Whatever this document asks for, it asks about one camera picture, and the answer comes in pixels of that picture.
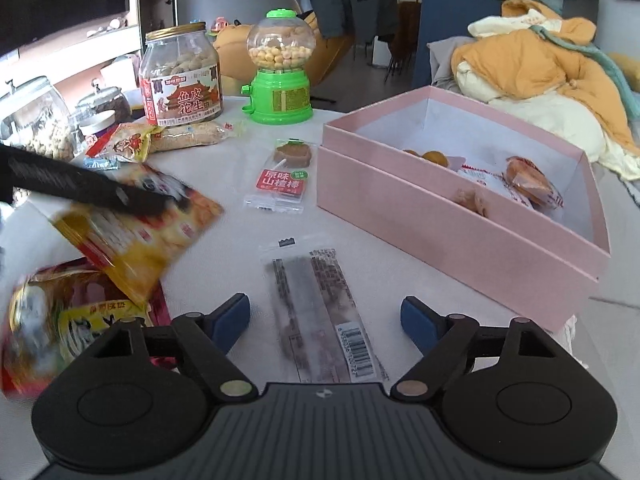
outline green gumball machine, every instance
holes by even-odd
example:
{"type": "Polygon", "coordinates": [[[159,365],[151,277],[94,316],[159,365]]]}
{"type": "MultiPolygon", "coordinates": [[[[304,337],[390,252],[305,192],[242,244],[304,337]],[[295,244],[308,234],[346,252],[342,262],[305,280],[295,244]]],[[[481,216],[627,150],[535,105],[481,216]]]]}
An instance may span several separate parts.
{"type": "Polygon", "coordinates": [[[242,93],[251,97],[251,104],[242,110],[260,124],[295,124],[311,118],[305,65],[315,48],[311,27],[293,10],[269,12],[247,37],[258,73],[242,87],[242,93]]]}

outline pink box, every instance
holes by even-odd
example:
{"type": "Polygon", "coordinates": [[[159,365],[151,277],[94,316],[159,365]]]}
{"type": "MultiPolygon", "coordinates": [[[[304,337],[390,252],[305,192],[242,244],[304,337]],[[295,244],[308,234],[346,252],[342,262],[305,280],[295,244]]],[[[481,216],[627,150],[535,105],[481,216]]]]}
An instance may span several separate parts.
{"type": "Polygon", "coordinates": [[[485,104],[425,87],[324,126],[318,205],[557,331],[596,290],[609,235],[584,152],[485,104]],[[560,190],[550,218],[401,150],[466,156],[501,171],[530,158],[560,190]],[[452,202],[482,197],[488,218],[452,202]]]}

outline tabletop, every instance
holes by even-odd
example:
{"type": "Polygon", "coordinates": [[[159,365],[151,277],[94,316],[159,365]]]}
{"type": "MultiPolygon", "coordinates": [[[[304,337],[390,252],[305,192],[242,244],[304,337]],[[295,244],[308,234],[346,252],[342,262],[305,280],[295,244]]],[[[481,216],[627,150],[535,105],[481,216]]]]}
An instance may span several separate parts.
{"type": "MultiPolygon", "coordinates": [[[[515,314],[466,285],[444,275],[382,240],[315,206],[315,164],[309,175],[302,214],[270,213],[244,206],[262,165],[278,139],[320,144],[322,125],[340,114],[316,110],[311,120],[291,126],[252,123],[241,111],[243,98],[225,98],[219,121],[239,124],[245,132],[214,146],[153,155],[158,170],[181,179],[224,208],[223,217],[176,261],[162,278],[172,317],[210,312],[236,292],[252,304],[249,328],[229,354],[259,387],[283,381],[290,363],[278,343],[260,247],[289,237],[323,235],[337,251],[345,279],[369,335],[372,350],[396,382],[421,357],[400,326],[400,304],[416,296],[440,314],[461,312],[487,326],[508,326],[515,314]]],[[[0,232],[4,267],[0,271],[0,319],[13,286],[38,268],[80,256],[49,223],[56,207],[41,197],[18,208],[0,232]]],[[[567,332],[555,335],[566,348],[567,332]]],[[[0,395],[0,478],[32,478],[46,459],[31,431],[31,402],[0,395]]]]}

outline yellow pillow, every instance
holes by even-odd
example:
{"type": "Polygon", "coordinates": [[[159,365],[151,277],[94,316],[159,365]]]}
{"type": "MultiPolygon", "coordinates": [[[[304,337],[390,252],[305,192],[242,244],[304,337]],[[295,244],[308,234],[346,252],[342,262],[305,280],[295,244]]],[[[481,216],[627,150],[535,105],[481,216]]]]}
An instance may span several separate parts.
{"type": "Polygon", "coordinates": [[[609,54],[609,57],[620,67],[631,89],[640,92],[640,60],[624,54],[609,54]]]}

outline orange blanket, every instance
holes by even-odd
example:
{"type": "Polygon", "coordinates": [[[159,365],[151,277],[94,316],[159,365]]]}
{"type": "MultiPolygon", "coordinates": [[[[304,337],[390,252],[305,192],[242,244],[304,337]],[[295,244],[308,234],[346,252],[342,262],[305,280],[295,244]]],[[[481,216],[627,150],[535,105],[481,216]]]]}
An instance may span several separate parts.
{"type": "MultiPolygon", "coordinates": [[[[536,9],[551,19],[560,19],[551,9],[532,0],[504,2],[502,16],[522,16],[529,9],[536,9]]],[[[572,18],[562,21],[562,29],[556,35],[575,44],[589,44],[595,31],[595,25],[589,20],[572,18]]],[[[463,61],[512,99],[527,99],[557,88],[559,94],[591,110],[613,140],[640,155],[618,89],[602,67],[583,54],[556,46],[527,29],[460,46],[451,58],[454,74],[463,61]]]]}

